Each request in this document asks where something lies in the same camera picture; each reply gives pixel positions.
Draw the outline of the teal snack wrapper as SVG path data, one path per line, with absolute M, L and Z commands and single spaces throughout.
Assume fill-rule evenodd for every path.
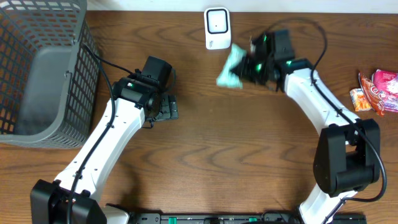
M 236 44 L 231 45 L 231 52 L 224 67 L 216 79 L 216 85 L 224 88 L 243 89 L 243 83 L 239 76 L 233 72 L 247 55 L 247 52 Z

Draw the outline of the orange juice carton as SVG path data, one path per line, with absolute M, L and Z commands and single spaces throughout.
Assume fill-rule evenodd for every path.
M 349 93 L 355 111 L 369 111 L 372 109 L 361 88 L 352 89 Z

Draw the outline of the orange chocolate bar wrapper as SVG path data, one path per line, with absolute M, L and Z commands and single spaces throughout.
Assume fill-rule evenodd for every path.
M 384 116 L 384 102 L 380 96 L 380 91 L 376 88 L 374 83 L 361 72 L 358 74 L 359 83 L 372 109 L 379 115 Z

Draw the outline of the purple snack package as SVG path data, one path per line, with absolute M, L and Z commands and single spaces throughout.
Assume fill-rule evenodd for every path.
M 397 112 L 397 73 L 376 70 L 372 81 L 381 93 L 386 111 Z

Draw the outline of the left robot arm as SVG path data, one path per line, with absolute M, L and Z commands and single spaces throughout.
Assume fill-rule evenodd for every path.
M 30 193 L 33 223 L 128 223 L 130 212 L 100 207 L 106 181 L 126 144 L 146 122 L 178 118 L 175 70 L 150 56 L 111 87 L 104 114 L 84 146 L 53 182 L 38 180 Z

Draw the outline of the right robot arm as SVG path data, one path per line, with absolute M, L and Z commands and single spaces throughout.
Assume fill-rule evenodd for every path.
M 305 113 L 319 135 L 313 162 L 316 184 L 298 208 L 300 223 L 331 223 L 336 212 L 368 185 L 382 182 L 386 170 L 380 157 L 380 128 L 373 119 L 360 119 L 321 81 L 315 66 L 296 58 L 287 30 L 265 32 L 251 41 L 251 53 L 234 61 L 229 71 L 260 84 L 275 83 Z

